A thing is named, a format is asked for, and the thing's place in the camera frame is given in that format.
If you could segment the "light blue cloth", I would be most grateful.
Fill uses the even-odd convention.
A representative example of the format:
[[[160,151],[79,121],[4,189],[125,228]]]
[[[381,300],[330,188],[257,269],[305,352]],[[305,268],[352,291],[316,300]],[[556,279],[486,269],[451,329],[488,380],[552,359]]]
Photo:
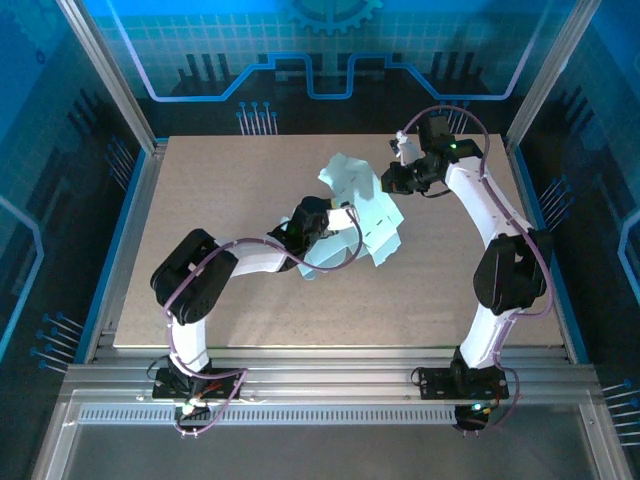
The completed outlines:
[[[313,280],[318,268],[341,265],[351,255],[370,256],[379,266],[401,245],[398,227],[403,222],[391,196],[381,190],[380,180],[365,160],[334,155],[319,173],[319,180],[331,189],[333,198],[349,201],[358,214],[354,228],[329,232],[305,255],[306,265],[298,270],[306,280]]]

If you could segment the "black base connector module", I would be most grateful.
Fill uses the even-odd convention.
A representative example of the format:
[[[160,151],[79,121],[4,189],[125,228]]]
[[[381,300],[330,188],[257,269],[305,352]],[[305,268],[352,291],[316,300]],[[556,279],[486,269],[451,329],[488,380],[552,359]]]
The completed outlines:
[[[476,436],[489,422],[492,408],[482,404],[458,405],[454,409],[455,424],[453,428],[466,435],[468,432]]]
[[[206,421],[210,418],[211,409],[206,403],[196,399],[186,400],[178,405],[175,411],[175,420],[179,425],[193,421]]]

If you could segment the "aluminium table side rail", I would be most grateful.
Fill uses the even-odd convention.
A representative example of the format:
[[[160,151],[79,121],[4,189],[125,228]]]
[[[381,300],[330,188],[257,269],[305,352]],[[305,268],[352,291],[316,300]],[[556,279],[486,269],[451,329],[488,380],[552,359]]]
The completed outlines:
[[[516,147],[508,153],[514,180],[516,181],[519,195],[527,218],[537,228],[547,228],[547,223],[543,217],[538,194],[535,191],[531,175],[526,161],[521,153],[521,149]],[[588,361],[588,356],[582,340],[580,328],[577,324],[575,313],[569,299],[566,284],[562,277],[557,258],[552,255],[549,271],[554,281],[554,305],[558,319],[563,346],[567,356],[572,363],[583,363]]]
[[[76,350],[76,364],[92,362],[101,336],[115,335],[167,146],[166,138],[159,140],[152,154],[141,153],[136,162]]]

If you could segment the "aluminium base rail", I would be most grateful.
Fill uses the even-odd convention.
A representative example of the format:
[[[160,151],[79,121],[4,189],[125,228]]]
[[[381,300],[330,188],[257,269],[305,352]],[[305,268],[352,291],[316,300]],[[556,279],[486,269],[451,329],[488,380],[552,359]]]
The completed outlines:
[[[90,364],[69,366],[61,395],[96,402],[151,397],[147,368],[160,349],[97,351]],[[264,404],[416,404],[410,377],[418,367],[446,367],[451,348],[212,348],[218,368],[248,371],[241,390],[246,402]],[[510,388],[525,405],[583,404],[602,398],[593,366],[574,364],[561,347],[510,347],[501,363]]]

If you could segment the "aluminium frame post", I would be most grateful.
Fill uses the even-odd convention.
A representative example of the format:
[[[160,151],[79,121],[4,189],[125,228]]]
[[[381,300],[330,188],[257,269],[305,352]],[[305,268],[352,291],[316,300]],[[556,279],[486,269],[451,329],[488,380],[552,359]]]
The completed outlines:
[[[55,1],[141,148],[156,155],[166,142],[158,141],[152,132],[89,10],[81,0]]]
[[[514,153],[524,139],[602,0],[576,0],[506,134],[505,149]]]

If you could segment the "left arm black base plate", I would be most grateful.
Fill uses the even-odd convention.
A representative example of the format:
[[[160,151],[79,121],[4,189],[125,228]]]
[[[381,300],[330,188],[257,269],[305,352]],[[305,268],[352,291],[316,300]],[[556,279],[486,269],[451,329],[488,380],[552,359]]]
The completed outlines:
[[[229,397],[239,378],[240,375],[237,374],[216,380],[190,379],[182,372],[164,367],[155,373],[152,398],[186,401],[196,397],[199,401],[223,400]]]

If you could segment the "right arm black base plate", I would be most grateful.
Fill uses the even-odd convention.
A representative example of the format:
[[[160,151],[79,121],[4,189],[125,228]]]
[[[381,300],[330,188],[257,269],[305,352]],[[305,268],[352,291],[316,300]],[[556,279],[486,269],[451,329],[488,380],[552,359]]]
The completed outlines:
[[[504,400],[510,397],[506,375],[496,367],[465,372],[448,368],[417,368],[422,400]]]

